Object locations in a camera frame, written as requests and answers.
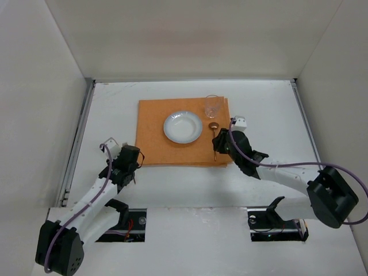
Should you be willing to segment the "white paper plate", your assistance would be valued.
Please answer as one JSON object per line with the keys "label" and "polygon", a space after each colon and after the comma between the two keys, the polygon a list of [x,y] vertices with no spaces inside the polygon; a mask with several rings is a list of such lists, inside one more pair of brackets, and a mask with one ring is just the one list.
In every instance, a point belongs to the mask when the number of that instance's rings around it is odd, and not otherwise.
{"label": "white paper plate", "polygon": [[189,144],[196,141],[202,133],[201,119],[190,111],[178,111],[169,115],[164,124],[165,136],[177,144]]}

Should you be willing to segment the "clear plastic cup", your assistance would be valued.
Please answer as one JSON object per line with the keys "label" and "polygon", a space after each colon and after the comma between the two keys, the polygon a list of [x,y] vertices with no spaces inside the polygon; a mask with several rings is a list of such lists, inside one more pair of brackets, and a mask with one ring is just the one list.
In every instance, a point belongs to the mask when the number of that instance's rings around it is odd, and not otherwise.
{"label": "clear plastic cup", "polygon": [[215,118],[221,109],[223,99],[211,94],[205,98],[205,114],[209,118]]}

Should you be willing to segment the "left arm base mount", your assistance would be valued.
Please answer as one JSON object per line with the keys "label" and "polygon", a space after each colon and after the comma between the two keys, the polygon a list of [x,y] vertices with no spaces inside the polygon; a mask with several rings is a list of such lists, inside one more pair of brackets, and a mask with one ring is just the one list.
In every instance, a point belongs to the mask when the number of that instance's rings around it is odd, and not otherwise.
{"label": "left arm base mount", "polygon": [[105,206],[119,213],[118,223],[106,231],[97,243],[138,243],[145,242],[147,209],[131,209],[127,204],[110,200]]}

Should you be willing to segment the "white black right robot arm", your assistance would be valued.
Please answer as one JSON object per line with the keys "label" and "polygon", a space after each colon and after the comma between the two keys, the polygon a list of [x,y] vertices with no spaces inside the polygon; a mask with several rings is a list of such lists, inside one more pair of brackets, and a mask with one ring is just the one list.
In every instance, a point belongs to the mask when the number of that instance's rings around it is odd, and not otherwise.
{"label": "white black right robot arm", "polygon": [[239,170],[252,178],[279,183],[299,191],[302,198],[277,197],[267,206],[249,211],[248,223],[261,229],[276,228],[296,219],[319,220],[339,228],[359,199],[335,165],[311,169],[311,162],[279,164],[268,154],[252,149],[246,135],[226,128],[213,135],[213,150],[228,155]]}

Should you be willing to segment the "orange cloth napkin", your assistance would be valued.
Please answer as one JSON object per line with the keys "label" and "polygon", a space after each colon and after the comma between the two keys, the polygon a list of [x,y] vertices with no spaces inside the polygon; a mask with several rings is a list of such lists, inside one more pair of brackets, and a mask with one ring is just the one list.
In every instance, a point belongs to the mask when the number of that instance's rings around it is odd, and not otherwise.
{"label": "orange cloth napkin", "polygon": [[[214,121],[219,128],[227,128],[230,122],[228,99],[222,100],[218,115],[211,119],[205,115],[205,98],[178,98],[140,100],[137,119],[136,147],[145,156],[145,165],[194,165],[201,167],[225,167],[232,162],[228,155],[213,153],[213,131],[208,127]],[[202,122],[198,139],[188,144],[171,141],[164,134],[164,122],[174,112],[190,111]]]}

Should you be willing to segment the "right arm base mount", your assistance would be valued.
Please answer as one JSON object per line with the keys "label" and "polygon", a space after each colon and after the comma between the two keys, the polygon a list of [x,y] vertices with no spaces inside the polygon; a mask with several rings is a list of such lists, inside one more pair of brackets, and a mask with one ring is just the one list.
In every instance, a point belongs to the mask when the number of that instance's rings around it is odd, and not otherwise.
{"label": "right arm base mount", "polygon": [[268,206],[247,208],[248,226],[252,242],[305,242],[309,237],[305,220],[283,220],[276,207],[284,197],[276,198]]}

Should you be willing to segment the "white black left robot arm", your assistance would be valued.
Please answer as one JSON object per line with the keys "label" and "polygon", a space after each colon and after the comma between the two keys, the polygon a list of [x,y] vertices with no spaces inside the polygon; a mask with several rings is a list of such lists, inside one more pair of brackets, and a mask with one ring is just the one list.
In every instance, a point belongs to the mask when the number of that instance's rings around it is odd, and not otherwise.
{"label": "white black left robot arm", "polygon": [[47,219],[41,226],[35,262],[45,273],[74,275],[80,268],[85,249],[106,233],[127,239],[135,222],[129,206],[116,199],[135,179],[144,160],[141,150],[124,144],[115,150],[107,144],[100,149],[107,166],[99,173],[90,190],[64,216]]}

